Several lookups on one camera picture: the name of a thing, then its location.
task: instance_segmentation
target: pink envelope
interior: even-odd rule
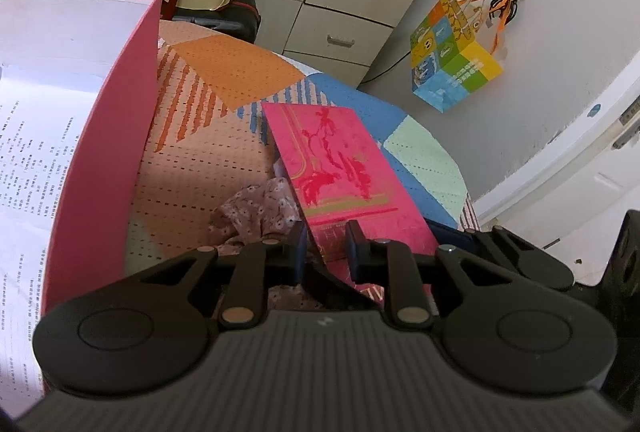
[[[352,109],[262,103],[269,127],[325,262],[344,258],[344,225],[414,253],[438,246],[391,166]]]

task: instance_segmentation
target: blue patch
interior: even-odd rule
[[[444,113],[450,107],[469,96],[463,85],[451,75],[439,70],[422,86],[414,90],[414,95]]]
[[[384,154],[389,165],[391,165],[391,168],[396,173],[400,183],[402,183],[402,186],[409,193],[418,210],[420,210],[422,217],[437,221],[450,228],[458,227],[457,221],[436,201],[415,176],[404,168],[404,165],[402,165],[393,154],[384,147],[380,149],[380,151],[382,151],[382,154]]]
[[[316,91],[325,94],[329,102],[353,109],[377,141],[385,141],[406,117],[402,109],[350,88],[325,73],[315,73],[307,78],[316,85]]]
[[[309,85],[309,81],[305,80],[305,104],[309,105],[311,103],[311,86]]]
[[[442,16],[438,22],[433,27],[433,33],[436,36],[436,43],[442,44],[447,38],[453,35],[453,31],[451,30],[451,25],[449,24],[449,19],[447,16]]]
[[[428,54],[421,62],[411,70],[414,79],[414,91],[433,77],[438,70],[438,61],[435,53]]]
[[[258,102],[254,102],[251,104],[251,121],[249,122],[249,130],[252,133],[256,132],[257,124],[258,124]]]

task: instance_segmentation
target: pink box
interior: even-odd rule
[[[43,281],[46,311],[123,276],[130,203],[158,98],[161,0],[5,3],[26,25],[21,34],[3,26],[0,35],[0,50],[8,42],[18,66],[30,66],[22,51],[46,67],[66,60],[70,72],[105,75],[59,199]]]
[[[0,399],[43,395],[45,311],[124,275],[161,0],[0,0]]]

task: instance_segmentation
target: cloth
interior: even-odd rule
[[[300,212],[289,182],[273,178],[237,192],[213,211],[209,222],[209,244],[220,255],[239,253],[244,245],[262,239],[280,239],[300,221]],[[322,309],[300,285],[274,286],[269,290],[272,309]]]

